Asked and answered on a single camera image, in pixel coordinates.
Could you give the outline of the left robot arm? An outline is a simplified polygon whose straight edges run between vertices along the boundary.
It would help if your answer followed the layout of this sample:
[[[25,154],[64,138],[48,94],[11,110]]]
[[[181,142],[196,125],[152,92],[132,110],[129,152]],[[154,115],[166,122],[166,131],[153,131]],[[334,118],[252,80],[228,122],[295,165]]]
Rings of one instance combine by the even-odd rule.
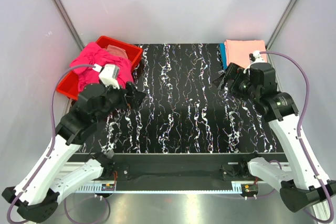
[[[132,82],[117,89],[103,84],[90,84],[78,95],[74,106],[58,125],[54,125],[51,141],[29,174],[15,187],[7,187],[2,197],[23,223],[47,220],[58,205],[82,185],[94,179],[107,180],[113,175],[113,151],[95,153],[80,168],[57,178],[68,159],[97,130],[100,121],[116,109],[137,110],[146,94]]]

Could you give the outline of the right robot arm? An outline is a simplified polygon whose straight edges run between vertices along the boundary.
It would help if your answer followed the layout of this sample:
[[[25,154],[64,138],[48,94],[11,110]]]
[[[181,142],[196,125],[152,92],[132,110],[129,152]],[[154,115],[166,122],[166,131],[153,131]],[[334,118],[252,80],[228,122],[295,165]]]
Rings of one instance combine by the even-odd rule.
[[[299,112],[293,98],[278,91],[275,69],[269,63],[252,64],[248,69],[230,63],[220,78],[219,89],[250,99],[277,136],[291,171],[268,163],[259,154],[248,154],[238,163],[238,175],[265,181],[280,193],[292,212],[324,202],[335,196],[335,181],[319,165],[299,126]]]

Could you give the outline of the magenta t shirt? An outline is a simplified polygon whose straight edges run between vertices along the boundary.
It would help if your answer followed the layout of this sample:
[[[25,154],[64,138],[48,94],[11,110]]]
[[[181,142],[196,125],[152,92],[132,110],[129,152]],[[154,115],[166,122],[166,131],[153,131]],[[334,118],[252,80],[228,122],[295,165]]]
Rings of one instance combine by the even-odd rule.
[[[132,63],[129,59],[119,57],[109,53],[101,48],[97,43],[90,42],[82,50],[79,56],[73,60],[70,67],[77,65],[116,65],[119,67],[117,81],[122,88],[125,88],[127,82],[133,82],[131,73]],[[81,92],[85,86],[92,83],[99,83],[99,73],[92,68],[76,68],[73,72],[78,76],[78,91]]]

